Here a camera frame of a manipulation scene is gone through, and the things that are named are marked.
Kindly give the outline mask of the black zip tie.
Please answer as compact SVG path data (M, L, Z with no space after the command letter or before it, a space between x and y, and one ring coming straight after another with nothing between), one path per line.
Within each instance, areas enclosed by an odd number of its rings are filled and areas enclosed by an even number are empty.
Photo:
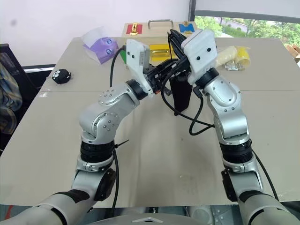
M128 140L125 140L125 141L123 141L123 142L121 142L121 143L116 143L116 144L114 145L114 148L117 149L117 148L119 148L121 145L127 143L128 141L129 141L129 139L128 139Z

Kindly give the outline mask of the black drawstring pouch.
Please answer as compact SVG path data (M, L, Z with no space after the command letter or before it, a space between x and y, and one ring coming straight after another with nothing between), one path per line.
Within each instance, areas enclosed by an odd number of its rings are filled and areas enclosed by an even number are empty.
M188 83L188 76L186 74L173 76L169 82L174 101L174 109L181 113L189 106L193 86Z

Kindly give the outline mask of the purple pouch with eyes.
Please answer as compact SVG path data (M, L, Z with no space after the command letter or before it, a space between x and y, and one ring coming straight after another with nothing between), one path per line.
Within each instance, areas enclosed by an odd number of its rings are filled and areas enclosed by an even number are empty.
M118 49L117 41L110 37L100 38L89 48L95 54L100 64L104 64L112 59Z

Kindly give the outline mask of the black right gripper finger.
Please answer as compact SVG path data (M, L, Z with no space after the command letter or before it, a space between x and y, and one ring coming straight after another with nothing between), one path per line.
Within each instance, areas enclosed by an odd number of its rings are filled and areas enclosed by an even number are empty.
M168 42L172 46L177 57L181 57L180 33L174 29L170 29L168 33Z
M186 36L178 32L177 30L171 29L171 40L177 41L180 44L187 39Z
M175 63L171 66L170 71L166 74L165 79L168 79L172 75L177 75L181 72L189 70L189 65L188 64L180 64L180 63Z
M160 63L160 71L170 71L178 63L178 59L167 59Z

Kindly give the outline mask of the white roller blind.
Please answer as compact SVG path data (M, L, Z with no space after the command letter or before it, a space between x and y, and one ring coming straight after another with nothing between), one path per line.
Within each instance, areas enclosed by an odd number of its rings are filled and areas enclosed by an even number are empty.
M300 0L196 0L195 15L300 23Z

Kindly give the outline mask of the dark window frame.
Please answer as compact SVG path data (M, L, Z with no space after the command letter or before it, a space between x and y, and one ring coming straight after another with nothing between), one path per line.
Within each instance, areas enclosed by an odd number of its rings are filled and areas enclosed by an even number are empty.
M189 0L188 21L190 22L193 22L195 20L195 7L196 0Z

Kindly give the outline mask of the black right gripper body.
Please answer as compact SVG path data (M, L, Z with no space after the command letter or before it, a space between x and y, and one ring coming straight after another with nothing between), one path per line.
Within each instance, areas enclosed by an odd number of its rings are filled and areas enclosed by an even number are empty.
M172 48L173 48L175 55L177 56L177 58L179 60L185 57L185 54L184 54L183 50L181 49L181 44L179 42L173 41Z

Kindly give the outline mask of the silver metal parts pile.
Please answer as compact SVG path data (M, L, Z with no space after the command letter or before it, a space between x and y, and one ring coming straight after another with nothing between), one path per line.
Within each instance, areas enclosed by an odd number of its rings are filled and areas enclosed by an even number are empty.
M242 64L235 61L227 62L226 64L224 64L224 68L227 71L242 71L245 69Z

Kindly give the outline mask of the grey robot torso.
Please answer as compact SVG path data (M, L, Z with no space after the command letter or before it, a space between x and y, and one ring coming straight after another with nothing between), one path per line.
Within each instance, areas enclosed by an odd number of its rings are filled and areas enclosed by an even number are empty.
M132 207L88 225L242 225L242 219L236 205Z

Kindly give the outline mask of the black round plush toy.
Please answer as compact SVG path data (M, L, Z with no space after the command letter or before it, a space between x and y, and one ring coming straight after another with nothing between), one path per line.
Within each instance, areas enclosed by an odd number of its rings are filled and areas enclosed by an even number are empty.
M71 73L66 69L58 69L52 74L52 79L57 84L64 84L71 79Z

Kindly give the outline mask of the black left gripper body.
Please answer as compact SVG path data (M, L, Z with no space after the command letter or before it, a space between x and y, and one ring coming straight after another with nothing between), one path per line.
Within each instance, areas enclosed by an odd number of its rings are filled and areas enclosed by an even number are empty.
M143 69L146 80L155 94L161 91L162 82L165 79L165 72L162 66L150 65L148 68Z

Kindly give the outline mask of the brown cardboard box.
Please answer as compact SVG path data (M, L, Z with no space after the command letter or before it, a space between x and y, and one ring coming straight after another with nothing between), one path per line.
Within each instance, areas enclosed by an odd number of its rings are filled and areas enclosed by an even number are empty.
M298 63L300 61L300 47L298 47L296 44L287 44L285 48L288 50L295 62Z

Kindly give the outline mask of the beige crumpled bag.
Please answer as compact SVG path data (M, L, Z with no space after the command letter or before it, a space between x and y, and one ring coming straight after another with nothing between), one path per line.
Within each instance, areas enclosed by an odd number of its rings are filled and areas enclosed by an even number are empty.
M235 46L228 46L222 50L218 50L217 58L215 60L215 68L218 68L236 58L238 54Z

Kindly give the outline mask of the beige wooden latch box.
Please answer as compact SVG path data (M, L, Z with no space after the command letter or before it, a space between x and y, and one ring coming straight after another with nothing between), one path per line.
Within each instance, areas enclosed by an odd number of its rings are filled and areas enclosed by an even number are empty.
M169 22L151 23L150 30L148 29L148 22L131 22L124 25L121 36L136 39L148 45L150 62L156 65L166 59L176 58L173 48L168 45L167 36L170 29L172 28ZM198 27L195 22L183 21L174 22L173 29L188 37L198 30Z

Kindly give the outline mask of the yellow plastic cup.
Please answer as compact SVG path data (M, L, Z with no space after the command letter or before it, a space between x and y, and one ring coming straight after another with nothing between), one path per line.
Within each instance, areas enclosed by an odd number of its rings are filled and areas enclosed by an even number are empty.
M237 55L235 57L235 62L241 64L245 68L250 66L250 56L248 54L248 47L237 46Z

